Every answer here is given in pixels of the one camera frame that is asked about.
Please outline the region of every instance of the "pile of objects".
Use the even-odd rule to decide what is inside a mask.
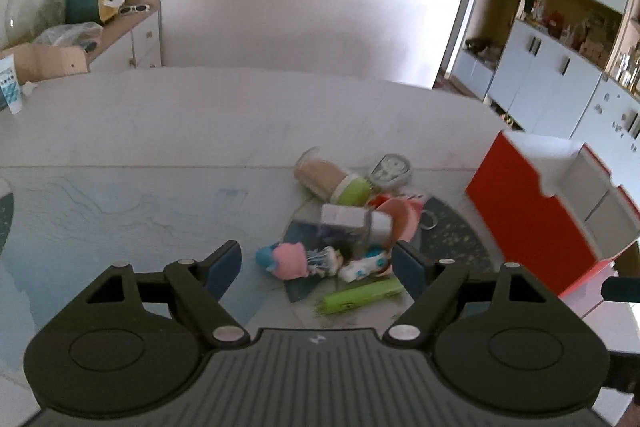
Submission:
[[[256,252],[257,264],[284,281],[319,276],[351,283],[389,275],[391,248],[414,237],[425,202],[423,194],[405,189],[411,171],[404,156],[388,154],[364,177],[325,159],[317,148],[308,150],[294,176],[323,203],[316,228],[320,247],[274,243]],[[380,297],[400,293],[395,283],[380,284]],[[348,307],[355,305],[350,301]]]

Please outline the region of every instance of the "marble table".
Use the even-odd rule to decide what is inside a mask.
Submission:
[[[317,212],[292,176],[312,146],[353,169],[388,152],[407,156],[412,184],[465,217],[498,267],[501,253],[464,190],[504,128],[476,100],[356,78],[162,68],[41,83],[20,114],[0,113],[0,178],[15,207],[0,253],[0,427],[36,408],[21,364],[30,338],[114,261],[156,271],[235,239],[242,269],[222,303],[252,334],[388,327],[408,295],[321,317],[316,299],[335,283],[291,304],[252,259],[293,215]],[[593,295],[574,298],[578,314]],[[613,407],[607,396],[603,410]]]

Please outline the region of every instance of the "red object on shelf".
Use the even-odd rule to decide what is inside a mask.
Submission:
[[[607,216],[596,215],[604,199],[611,198],[610,204],[617,204],[615,209],[622,212],[626,227],[622,236],[630,238],[629,244],[638,237],[640,214],[628,197],[624,199],[623,190],[608,187],[610,172],[597,163],[599,160],[587,147],[570,140],[517,135],[511,133],[513,138],[509,139],[504,132],[498,134],[466,193],[493,233],[505,261],[521,263],[556,295],[563,295],[590,279],[623,250],[618,250],[619,242],[607,236]],[[532,140],[539,149],[544,149],[548,140],[552,153],[549,157],[527,158],[526,153],[535,148],[527,142],[520,150],[514,144],[519,140]],[[572,170],[578,157],[582,171]],[[556,194],[547,196],[541,190],[541,181],[545,186],[553,177]],[[594,180],[593,187],[588,185],[589,180]],[[598,202],[592,207],[584,201],[590,188]]]

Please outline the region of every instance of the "plastic bag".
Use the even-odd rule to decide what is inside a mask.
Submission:
[[[87,49],[94,42],[99,44],[101,35],[102,26],[95,22],[61,24],[44,30],[33,43],[48,44],[49,46],[82,46]]]

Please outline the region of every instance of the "wooden countertop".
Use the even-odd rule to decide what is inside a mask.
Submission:
[[[143,13],[133,13],[131,15],[116,15],[113,20],[104,25],[100,44],[92,52],[86,54],[87,65],[91,64],[115,41],[130,32],[143,20],[151,17],[160,11],[160,0],[126,0],[125,4],[148,4],[151,10]]]

